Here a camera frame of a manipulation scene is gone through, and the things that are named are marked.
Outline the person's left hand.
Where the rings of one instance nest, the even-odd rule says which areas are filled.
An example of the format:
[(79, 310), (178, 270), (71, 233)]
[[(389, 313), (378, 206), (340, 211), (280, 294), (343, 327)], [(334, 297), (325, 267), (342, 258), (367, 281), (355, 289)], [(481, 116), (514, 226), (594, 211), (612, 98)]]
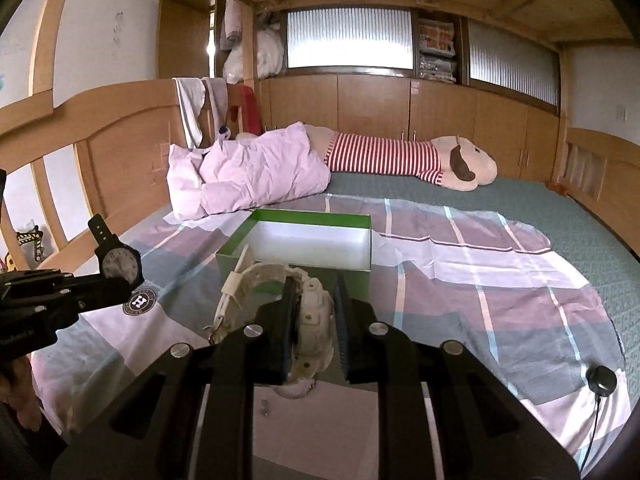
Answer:
[(20, 425), (38, 431), (41, 426), (39, 401), (32, 383), (32, 364), (22, 356), (1, 369), (1, 401), (15, 412)]

